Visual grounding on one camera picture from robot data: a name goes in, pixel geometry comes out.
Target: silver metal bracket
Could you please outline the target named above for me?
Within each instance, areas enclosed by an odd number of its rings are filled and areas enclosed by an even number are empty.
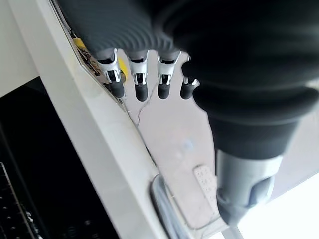
[[[144,59],[143,62],[133,62],[129,58],[129,66],[130,66],[131,75],[133,77],[135,85],[146,84],[147,75],[148,75],[148,63],[147,63],[148,54],[149,54],[149,51],[147,52],[146,58]]]
[[[100,69],[104,72],[108,82],[112,83],[114,81],[120,82],[121,72],[118,63],[117,49],[114,49],[114,61],[109,64],[102,64],[99,62]]]
[[[180,53],[178,57],[174,60],[173,63],[166,63],[165,61],[160,59],[160,56],[158,56],[158,77],[159,77],[159,84],[163,84],[163,79],[166,78],[167,80],[164,84],[169,85],[170,81],[172,79],[175,65],[179,59]]]

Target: robotic finger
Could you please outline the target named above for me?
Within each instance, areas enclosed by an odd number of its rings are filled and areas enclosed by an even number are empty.
[[[107,49],[105,56],[103,60],[98,60],[100,68],[110,84],[112,93],[120,98],[124,95],[124,86],[121,80],[117,49]]]
[[[180,51],[172,53],[161,53],[158,55],[158,95],[161,99],[166,99],[169,95],[170,81],[173,77],[175,65],[180,56]]]
[[[135,83],[135,95],[139,101],[145,101],[148,97],[148,54],[148,50],[140,52],[126,52],[129,59],[131,74]]]

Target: black fingertip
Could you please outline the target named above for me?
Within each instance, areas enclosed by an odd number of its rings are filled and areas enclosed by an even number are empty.
[[[148,85],[138,84],[135,85],[135,95],[139,101],[145,101],[148,98]]]
[[[124,95],[124,86],[122,80],[119,82],[113,81],[110,83],[112,94],[115,97],[121,98]]]
[[[159,84],[159,87],[158,87],[158,95],[161,99],[166,99],[169,95],[169,88],[170,88],[170,85],[167,85],[167,84]]]

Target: white panel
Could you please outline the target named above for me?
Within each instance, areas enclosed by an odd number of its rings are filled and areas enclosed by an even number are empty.
[[[7,0],[0,0],[0,97],[38,76]]]
[[[135,126],[79,63],[47,0],[9,0],[53,105],[122,239],[165,239],[149,196],[158,174]]]

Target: white wall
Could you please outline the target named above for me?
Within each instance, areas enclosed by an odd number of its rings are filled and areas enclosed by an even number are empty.
[[[319,89],[319,81],[312,82]],[[276,176],[272,197],[278,197],[319,172],[319,108],[305,116]]]
[[[0,0],[0,97],[38,76],[7,0]]]

